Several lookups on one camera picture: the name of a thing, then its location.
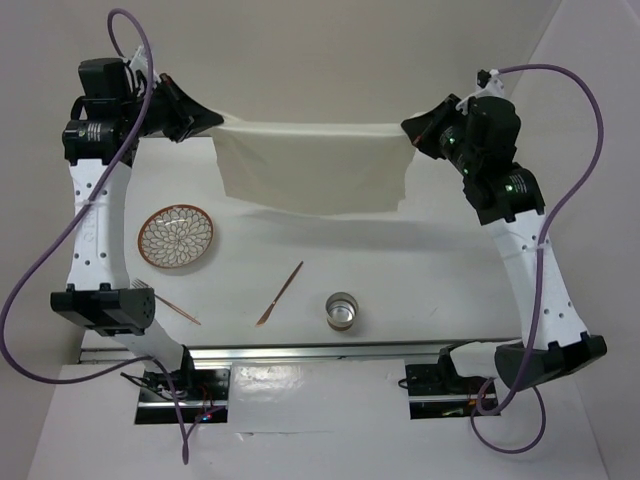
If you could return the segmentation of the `cream cloth napkin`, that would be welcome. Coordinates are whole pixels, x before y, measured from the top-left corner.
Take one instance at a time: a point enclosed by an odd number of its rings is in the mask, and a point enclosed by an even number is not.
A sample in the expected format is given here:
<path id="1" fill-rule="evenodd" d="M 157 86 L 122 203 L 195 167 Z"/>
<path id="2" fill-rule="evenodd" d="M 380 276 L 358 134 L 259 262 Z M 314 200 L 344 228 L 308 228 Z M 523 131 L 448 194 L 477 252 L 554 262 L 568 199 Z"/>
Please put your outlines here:
<path id="1" fill-rule="evenodd" d="M 227 119 L 209 133 L 227 196 L 304 215 L 397 210 L 415 155 L 396 123 Z"/>

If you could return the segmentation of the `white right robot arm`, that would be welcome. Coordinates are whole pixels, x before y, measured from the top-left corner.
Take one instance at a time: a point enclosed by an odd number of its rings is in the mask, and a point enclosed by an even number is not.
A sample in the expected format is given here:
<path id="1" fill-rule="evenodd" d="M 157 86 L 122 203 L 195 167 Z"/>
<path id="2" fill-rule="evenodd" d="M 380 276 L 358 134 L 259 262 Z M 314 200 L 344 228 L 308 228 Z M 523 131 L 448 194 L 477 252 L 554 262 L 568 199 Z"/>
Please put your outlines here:
<path id="1" fill-rule="evenodd" d="M 534 174 L 515 160 L 521 128 L 498 70 L 481 70 L 472 94 L 449 95 L 402 122 L 412 145 L 461 174 L 463 193 L 501 256 L 518 308 L 521 337 L 441 350 L 436 379 L 448 392 L 471 377 L 522 391 L 583 369 L 607 352 L 577 313 L 549 238 L 553 212 Z"/>

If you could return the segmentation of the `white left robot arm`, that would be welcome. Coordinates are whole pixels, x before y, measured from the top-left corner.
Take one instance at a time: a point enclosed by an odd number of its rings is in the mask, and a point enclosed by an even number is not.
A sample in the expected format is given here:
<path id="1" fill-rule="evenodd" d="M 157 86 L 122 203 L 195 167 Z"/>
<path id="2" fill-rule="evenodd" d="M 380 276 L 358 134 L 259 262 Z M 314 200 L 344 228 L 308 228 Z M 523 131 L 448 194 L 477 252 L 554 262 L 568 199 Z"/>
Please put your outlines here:
<path id="1" fill-rule="evenodd" d="M 129 59 L 86 60 L 78 73 L 83 96 L 62 135 L 75 190 L 74 257 L 54 312 L 145 357 L 150 385 L 184 399 L 198 376 L 186 346 L 155 318 L 152 288 L 134 288 L 126 268 L 124 210 L 140 138 L 160 133 L 179 143 L 223 124 L 221 114 L 194 101 L 158 74 L 139 47 Z"/>

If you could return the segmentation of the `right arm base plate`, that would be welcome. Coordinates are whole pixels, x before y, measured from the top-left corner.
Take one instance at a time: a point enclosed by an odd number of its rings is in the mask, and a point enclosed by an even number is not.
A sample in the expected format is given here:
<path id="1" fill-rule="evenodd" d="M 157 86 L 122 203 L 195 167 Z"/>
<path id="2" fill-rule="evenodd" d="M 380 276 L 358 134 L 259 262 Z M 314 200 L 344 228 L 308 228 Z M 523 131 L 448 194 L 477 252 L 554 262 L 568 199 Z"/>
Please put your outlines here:
<path id="1" fill-rule="evenodd" d="M 397 384 L 408 394 L 412 420 L 469 417 L 477 405 L 482 377 L 445 380 L 436 364 L 407 364 Z"/>

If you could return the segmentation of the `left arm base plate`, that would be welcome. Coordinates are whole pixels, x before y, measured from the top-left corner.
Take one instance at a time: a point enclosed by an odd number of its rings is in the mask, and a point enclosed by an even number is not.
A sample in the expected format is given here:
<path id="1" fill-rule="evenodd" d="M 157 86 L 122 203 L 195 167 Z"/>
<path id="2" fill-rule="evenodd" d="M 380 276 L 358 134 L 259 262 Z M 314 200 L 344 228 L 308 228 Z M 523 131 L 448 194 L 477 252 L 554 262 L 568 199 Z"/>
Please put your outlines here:
<path id="1" fill-rule="evenodd" d="M 162 375 L 144 372 L 141 376 L 121 373 L 139 389 L 135 414 L 136 425 L 177 424 L 174 398 Z M 222 424 L 228 420 L 231 380 L 229 368 L 194 370 L 192 383 L 174 380 L 178 404 L 186 424 L 198 420 L 203 424 Z"/>

